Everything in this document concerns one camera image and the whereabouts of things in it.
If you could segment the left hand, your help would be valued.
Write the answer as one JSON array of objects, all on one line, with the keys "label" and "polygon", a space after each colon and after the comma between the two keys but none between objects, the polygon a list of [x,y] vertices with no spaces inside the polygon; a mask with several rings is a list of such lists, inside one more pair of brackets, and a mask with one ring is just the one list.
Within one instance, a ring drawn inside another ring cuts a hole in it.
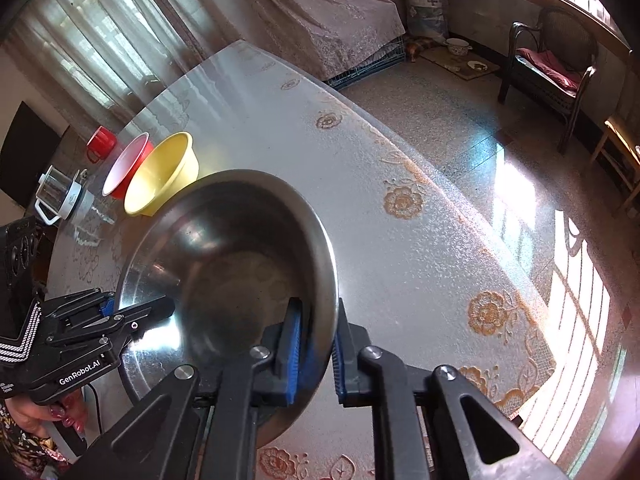
[{"label": "left hand", "polygon": [[49,437],[43,426],[45,422],[62,422],[65,427],[73,427],[78,432],[84,431],[87,409],[79,390],[51,405],[37,405],[24,394],[6,399],[4,403],[17,426],[38,438]]}]

